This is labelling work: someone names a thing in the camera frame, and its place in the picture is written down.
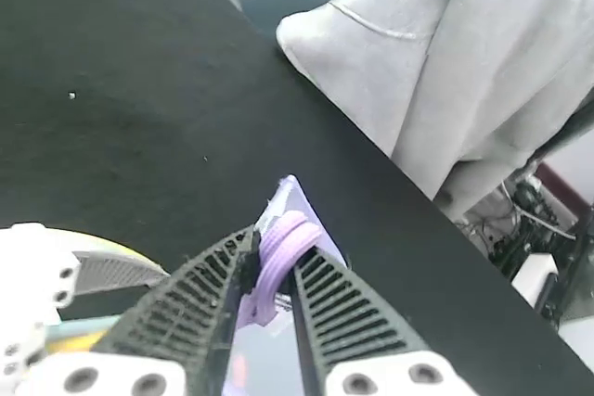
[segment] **gray hoodie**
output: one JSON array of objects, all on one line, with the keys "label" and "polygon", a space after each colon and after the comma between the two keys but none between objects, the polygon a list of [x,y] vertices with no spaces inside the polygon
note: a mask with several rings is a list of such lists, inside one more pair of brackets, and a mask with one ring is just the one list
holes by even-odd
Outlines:
[{"label": "gray hoodie", "polygon": [[277,37],[453,219],[594,84],[594,0],[333,0],[285,18]]}]

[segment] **purple cable tie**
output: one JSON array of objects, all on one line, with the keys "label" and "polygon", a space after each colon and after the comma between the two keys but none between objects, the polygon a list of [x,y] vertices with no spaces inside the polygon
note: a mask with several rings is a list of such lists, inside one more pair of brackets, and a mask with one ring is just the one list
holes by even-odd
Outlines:
[{"label": "purple cable tie", "polygon": [[277,314],[275,295],[280,284],[321,235],[322,230],[300,211],[287,211],[275,221],[260,242],[262,270],[252,294],[241,298],[236,329],[270,323]]},{"label": "purple cable tie", "polygon": [[294,264],[321,237],[321,229],[313,223],[303,223],[291,230],[278,248],[270,254],[256,282],[254,290],[255,322],[266,326],[277,315],[275,295],[281,282]]},{"label": "purple cable tie", "polygon": [[285,237],[298,226],[307,222],[307,217],[300,211],[287,211],[263,235],[260,242],[260,262],[266,264],[270,255],[278,249]]}]

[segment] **gray cloth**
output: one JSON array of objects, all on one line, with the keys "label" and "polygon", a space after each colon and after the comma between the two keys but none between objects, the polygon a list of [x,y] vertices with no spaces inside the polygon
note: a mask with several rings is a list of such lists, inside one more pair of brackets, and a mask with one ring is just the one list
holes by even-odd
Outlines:
[{"label": "gray cloth", "polygon": [[333,0],[285,18],[293,65],[457,218],[594,84],[594,0]]}]

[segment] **screw hole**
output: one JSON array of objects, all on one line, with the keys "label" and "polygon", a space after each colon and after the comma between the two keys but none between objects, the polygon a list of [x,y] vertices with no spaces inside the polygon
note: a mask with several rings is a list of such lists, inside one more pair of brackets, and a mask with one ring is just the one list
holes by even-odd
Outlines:
[{"label": "screw hole", "polygon": [[373,394],[378,391],[378,386],[365,375],[350,375],[342,383],[346,394]]},{"label": "screw hole", "polygon": [[145,375],[137,380],[132,387],[132,396],[161,396],[167,383],[161,375]]},{"label": "screw hole", "polygon": [[54,300],[57,302],[64,301],[68,297],[68,292],[60,291],[58,294],[54,296]]},{"label": "screw hole", "polygon": [[15,371],[17,371],[17,368],[19,366],[16,363],[12,363],[12,364],[8,364],[7,366],[4,367],[4,374],[7,376],[12,375]]},{"label": "screw hole", "polygon": [[59,278],[68,278],[72,275],[74,271],[72,270],[72,268],[66,268],[66,269],[62,269],[59,272]]},{"label": "screw hole", "polygon": [[418,384],[438,384],[443,381],[441,373],[436,368],[427,364],[417,364],[411,366],[408,374],[413,382]]},{"label": "screw hole", "polygon": [[37,364],[39,361],[41,361],[43,359],[43,357],[44,357],[44,351],[38,350],[27,358],[27,362],[25,364],[27,366]]},{"label": "screw hole", "polygon": [[80,393],[89,390],[99,376],[98,371],[95,368],[81,368],[66,378],[64,382],[64,390],[68,393]]},{"label": "screw hole", "polygon": [[19,345],[17,345],[16,343],[14,345],[8,345],[4,350],[4,354],[6,356],[12,356],[17,352],[19,352]]}]

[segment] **black table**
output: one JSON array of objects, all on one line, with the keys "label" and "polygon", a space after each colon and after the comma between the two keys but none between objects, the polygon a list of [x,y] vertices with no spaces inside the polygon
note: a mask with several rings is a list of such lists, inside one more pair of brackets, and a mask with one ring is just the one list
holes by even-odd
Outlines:
[{"label": "black table", "polygon": [[[355,271],[479,394],[594,390],[478,250],[226,0],[0,11],[2,226],[96,234],[172,270],[252,223],[294,173]],[[129,304],[118,294],[110,308]]]}]

